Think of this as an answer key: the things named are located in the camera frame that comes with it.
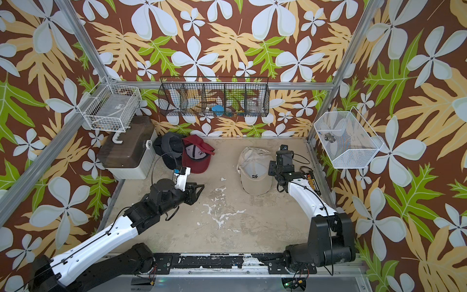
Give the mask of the beige baseball cap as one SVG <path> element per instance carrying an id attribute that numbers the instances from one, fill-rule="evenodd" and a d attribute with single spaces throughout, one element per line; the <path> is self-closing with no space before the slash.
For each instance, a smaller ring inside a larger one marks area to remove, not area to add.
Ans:
<path id="1" fill-rule="evenodd" d="M 262 148 L 246 147 L 240 154 L 237 172 L 242 188 L 249 195 L 263 195 L 272 186 L 272 176 L 268 175 L 271 152 Z"/>

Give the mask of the red baseball cap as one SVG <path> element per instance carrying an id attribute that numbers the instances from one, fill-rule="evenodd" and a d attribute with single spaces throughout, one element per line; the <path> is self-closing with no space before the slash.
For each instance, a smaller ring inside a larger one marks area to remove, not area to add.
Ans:
<path id="1" fill-rule="evenodd" d="M 182 165 L 189 167 L 191 173 L 204 173 L 210 164 L 210 159 L 215 154 L 215 149 L 197 135 L 182 138 L 184 151 Z"/>

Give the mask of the dark grey baseball cap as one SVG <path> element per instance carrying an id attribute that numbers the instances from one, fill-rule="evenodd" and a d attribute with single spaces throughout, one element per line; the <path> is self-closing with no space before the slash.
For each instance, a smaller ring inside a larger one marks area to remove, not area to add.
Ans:
<path id="1" fill-rule="evenodd" d="M 170 169 L 175 170 L 182 166 L 182 154 L 184 151 L 183 136 L 173 133 L 170 139 L 171 155 L 162 157 L 164 164 Z"/>

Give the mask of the black baseball cap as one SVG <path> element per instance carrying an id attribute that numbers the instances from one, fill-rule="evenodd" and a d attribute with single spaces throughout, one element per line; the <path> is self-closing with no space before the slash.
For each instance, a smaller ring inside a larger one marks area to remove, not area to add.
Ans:
<path id="1" fill-rule="evenodd" d="M 173 133 L 166 133 L 163 136 L 158 136 L 153 142 L 153 148 L 157 155 L 161 157 L 171 155 L 170 139 Z"/>

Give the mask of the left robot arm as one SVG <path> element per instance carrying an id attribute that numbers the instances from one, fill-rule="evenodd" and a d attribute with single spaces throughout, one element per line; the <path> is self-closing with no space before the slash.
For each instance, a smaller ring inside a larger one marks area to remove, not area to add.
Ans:
<path id="1" fill-rule="evenodd" d="M 190 170 L 182 167 L 173 179 L 163 178 L 150 187 L 142 199 L 123 210 L 112 224 L 85 242 L 56 255 L 42 256 L 33 262 L 33 275 L 27 283 L 31 292 L 88 292 L 123 274 L 149 272 L 155 264 L 154 253 L 144 243 L 104 260 L 121 244 L 137 237 L 181 204 L 193 205 L 204 185 L 188 182 Z"/>

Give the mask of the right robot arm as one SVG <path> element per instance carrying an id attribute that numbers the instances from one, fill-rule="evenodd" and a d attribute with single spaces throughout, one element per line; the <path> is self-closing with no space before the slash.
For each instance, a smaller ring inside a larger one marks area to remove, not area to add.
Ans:
<path id="1" fill-rule="evenodd" d="M 294 157 L 287 145 L 281 145 L 268 169 L 268 175 L 277 181 L 277 190 L 294 198 L 310 221 L 307 242 L 285 248 L 285 267 L 296 272 L 355 261 L 355 229 L 350 217 L 323 201 L 305 174 L 295 170 Z"/>

